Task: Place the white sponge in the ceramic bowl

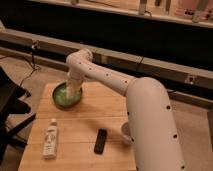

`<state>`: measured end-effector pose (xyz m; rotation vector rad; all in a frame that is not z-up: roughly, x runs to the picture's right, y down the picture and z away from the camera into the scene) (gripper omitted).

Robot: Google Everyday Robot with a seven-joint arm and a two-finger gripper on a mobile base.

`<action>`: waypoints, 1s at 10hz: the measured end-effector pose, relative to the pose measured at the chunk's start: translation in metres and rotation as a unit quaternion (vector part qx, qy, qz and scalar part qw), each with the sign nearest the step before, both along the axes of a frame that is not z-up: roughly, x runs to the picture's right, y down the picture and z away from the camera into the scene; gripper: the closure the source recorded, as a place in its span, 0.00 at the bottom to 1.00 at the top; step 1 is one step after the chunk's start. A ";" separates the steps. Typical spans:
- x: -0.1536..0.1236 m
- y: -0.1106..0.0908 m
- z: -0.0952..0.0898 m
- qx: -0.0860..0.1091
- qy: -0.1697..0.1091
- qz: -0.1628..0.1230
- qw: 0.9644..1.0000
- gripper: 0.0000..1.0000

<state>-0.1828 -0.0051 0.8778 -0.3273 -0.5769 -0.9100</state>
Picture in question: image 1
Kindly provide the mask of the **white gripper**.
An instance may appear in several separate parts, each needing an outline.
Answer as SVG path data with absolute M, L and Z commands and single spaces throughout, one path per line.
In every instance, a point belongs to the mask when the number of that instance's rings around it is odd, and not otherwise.
M 82 80 L 73 78 L 70 75 L 67 75 L 67 81 L 66 81 L 66 93 L 67 94 L 76 94 L 82 85 Z

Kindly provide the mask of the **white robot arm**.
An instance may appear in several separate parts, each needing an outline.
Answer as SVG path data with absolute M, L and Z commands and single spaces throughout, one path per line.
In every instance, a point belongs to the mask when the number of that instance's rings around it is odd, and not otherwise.
M 96 65 L 92 59 L 88 49 L 67 56 L 68 92 L 76 92 L 84 78 L 90 77 L 124 96 L 136 170 L 186 171 L 171 102 L 162 83 Z

